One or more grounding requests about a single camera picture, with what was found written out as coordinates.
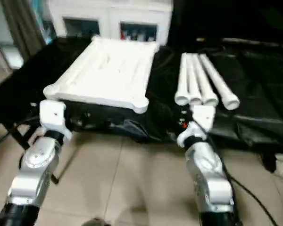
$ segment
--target white plastic tray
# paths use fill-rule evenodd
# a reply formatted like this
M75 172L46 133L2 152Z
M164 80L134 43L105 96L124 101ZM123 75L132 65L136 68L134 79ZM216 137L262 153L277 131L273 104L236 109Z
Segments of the white plastic tray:
M110 40L93 42L64 74L47 86L47 99L65 99L91 104L147 111L145 97L156 42Z

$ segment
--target wire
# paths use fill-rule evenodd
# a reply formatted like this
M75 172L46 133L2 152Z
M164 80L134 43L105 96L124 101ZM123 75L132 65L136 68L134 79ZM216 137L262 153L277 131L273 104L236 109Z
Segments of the wire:
M208 135L208 132L196 121L194 120L194 122L200 127L201 131ZM276 223L276 221L274 220L274 218L272 217L272 215L270 214L270 212L267 210L267 208L263 205L263 203L259 200L259 198L252 193L247 187L245 187L243 184L241 184L237 179L235 179L234 177L232 177L232 175L227 171L227 168L225 166L225 163L220 155L220 152L218 151L218 149L215 146L215 143L213 142L213 140L211 139L211 137L208 137L208 141L211 144L214 152L216 152L217 154L219 154L220 160L222 162L225 174L230 178L230 180L234 181L237 185L239 185L242 189L244 189L251 197L253 197L253 199L255 199L257 201L257 203L259 204L259 206L263 209L263 211L266 213L266 215L268 216L268 218L270 219L270 221L273 223L274 226L278 226L278 224ZM234 203L237 203L237 199L236 199L236 194L235 191L233 189L233 199L234 199ZM238 223L242 223L240 221L239 218L239 213L238 213L238 208L237 205L234 205L235 211L236 211L236 224Z
M271 216L270 212L267 210L267 208L263 205L263 203L258 199L258 197L252 193L248 188L246 188L243 184L241 184L237 179L235 179L233 176L230 176L230 179L234 181L237 185L239 185L241 188L243 188L251 197L253 197L254 200L257 201L259 206L264 210L264 212L268 215L268 218L270 221L273 223L274 226L278 226L277 223L275 222L274 218Z

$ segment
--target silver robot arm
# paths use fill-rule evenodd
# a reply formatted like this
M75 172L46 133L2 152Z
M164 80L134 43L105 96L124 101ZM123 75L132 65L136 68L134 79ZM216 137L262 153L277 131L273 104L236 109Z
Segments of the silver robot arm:
M213 126L215 108L195 105L193 121L177 138L186 149L187 169L194 181L195 200L203 226L234 226L233 190L222 161L206 142Z
M70 140L65 126L62 102L44 100L40 103L40 121L47 132L24 154L21 169L8 191L0 213L0 226L33 226L58 165L62 145Z

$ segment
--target black table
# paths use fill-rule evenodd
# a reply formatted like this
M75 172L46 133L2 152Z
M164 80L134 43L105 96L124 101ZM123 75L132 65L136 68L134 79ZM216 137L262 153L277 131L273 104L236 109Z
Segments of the black table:
M14 138L27 141L39 125L38 103L45 98L44 87L54 83L89 43L90 39L58 38L0 84L0 123L7 129L14 123L32 125L24 140L15 130ZM215 142L264 154L283 153L283 50L241 46L194 49L208 54L241 100L235 111L218 105L211 131ZM174 142L181 111L186 109L174 102L180 56L181 52L168 47L161 47L155 55L146 113L65 101L69 126L76 131L121 134L137 142Z

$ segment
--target white cylinder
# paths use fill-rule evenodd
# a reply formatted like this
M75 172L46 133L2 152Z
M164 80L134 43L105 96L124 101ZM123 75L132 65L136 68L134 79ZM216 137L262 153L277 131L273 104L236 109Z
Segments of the white cylinder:
M201 104L201 94L198 87L198 82L196 78L194 63L192 60L192 54L186 54L186 66L188 73L188 93L190 96L190 105L200 105Z
M178 87L177 92L175 93L175 102L180 106L184 106L189 103L189 100L190 97L188 93L186 53L182 53L178 78Z
M205 54L200 54L201 61L203 66L208 72L211 80L213 81L216 89L218 90L221 101L227 110L234 110L239 107L240 101L238 97L231 91L227 86L219 72L213 66L212 62Z
M203 70L201 63L198 59L198 54L192 55L192 61L195 66L195 72L196 72L196 78L199 83L199 88L202 95L202 102L206 106L214 106L216 107L218 105L218 97L213 92L213 89L209 83L209 80L207 78L207 75L205 71Z

